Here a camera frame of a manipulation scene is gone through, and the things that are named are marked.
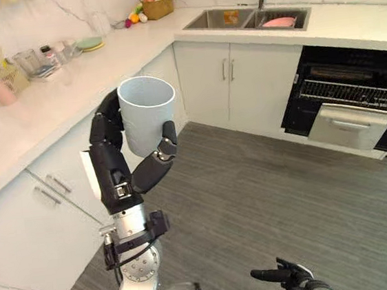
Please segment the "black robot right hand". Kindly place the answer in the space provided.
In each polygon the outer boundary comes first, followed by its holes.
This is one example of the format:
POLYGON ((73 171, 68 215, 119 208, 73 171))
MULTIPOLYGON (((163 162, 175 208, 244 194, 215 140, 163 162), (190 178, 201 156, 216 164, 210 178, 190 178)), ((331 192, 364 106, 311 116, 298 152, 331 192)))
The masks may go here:
POLYGON ((280 283, 285 290, 313 290, 320 288, 313 274, 301 265, 282 258, 276 258, 276 269, 253 269, 250 276, 264 282, 280 283))

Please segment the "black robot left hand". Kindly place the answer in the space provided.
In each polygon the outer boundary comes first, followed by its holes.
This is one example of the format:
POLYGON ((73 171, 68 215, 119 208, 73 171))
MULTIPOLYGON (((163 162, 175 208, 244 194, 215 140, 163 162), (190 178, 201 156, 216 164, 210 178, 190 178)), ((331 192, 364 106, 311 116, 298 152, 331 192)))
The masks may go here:
POLYGON ((123 117, 116 90, 110 92, 94 112, 90 146, 83 152, 92 166, 93 183, 99 187, 100 200, 109 215, 115 215, 143 203, 143 194, 155 187, 174 164, 178 137, 173 121, 162 126, 156 150, 130 171, 122 153, 123 117))

